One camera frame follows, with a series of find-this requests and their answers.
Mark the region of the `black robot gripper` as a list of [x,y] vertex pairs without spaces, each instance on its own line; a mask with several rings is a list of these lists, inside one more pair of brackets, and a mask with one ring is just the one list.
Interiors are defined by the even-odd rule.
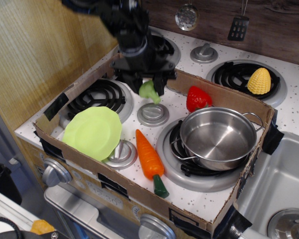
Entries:
[[167,40],[174,47],[173,55],[158,55],[151,39],[150,43],[147,43],[138,55],[126,54],[119,49],[118,52],[121,53],[120,58],[113,60],[110,66],[115,69],[116,73],[123,73],[124,82],[136,94],[139,93],[143,84],[142,77],[152,77],[156,93],[162,96],[167,79],[174,80],[177,76],[175,72],[177,45],[170,39]]

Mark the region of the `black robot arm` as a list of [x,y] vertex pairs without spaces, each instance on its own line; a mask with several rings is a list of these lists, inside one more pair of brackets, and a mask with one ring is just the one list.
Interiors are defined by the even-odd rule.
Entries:
[[119,80],[139,93],[144,78],[151,78],[159,96],[169,79],[176,78],[176,47],[152,33],[149,13],[137,0],[64,0],[74,12],[95,15],[116,38],[122,57],[112,63]]

